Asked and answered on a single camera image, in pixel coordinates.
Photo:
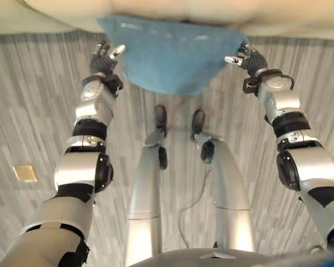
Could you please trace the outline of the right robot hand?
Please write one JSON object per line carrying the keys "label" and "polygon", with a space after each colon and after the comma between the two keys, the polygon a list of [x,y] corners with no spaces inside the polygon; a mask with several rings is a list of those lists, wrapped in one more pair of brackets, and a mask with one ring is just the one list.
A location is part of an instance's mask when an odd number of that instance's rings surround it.
{"label": "right robot hand", "polygon": [[262,71],[268,69],[265,57],[252,45],[246,43],[238,48],[236,56],[225,56],[224,61],[247,71],[250,77],[257,77]]}

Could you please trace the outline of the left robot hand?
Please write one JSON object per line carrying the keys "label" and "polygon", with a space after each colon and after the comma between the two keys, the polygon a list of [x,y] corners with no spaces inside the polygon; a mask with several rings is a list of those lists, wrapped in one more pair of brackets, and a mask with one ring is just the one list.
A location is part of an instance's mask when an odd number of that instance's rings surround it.
{"label": "left robot hand", "polygon": [[111,48],[107,41],[98,43],[90,61],[91,73],[93,75],[102,73],[106,77],[112,75],[117,65],[117,58],[121,56],[125,50],[126,46],[124,44]]}

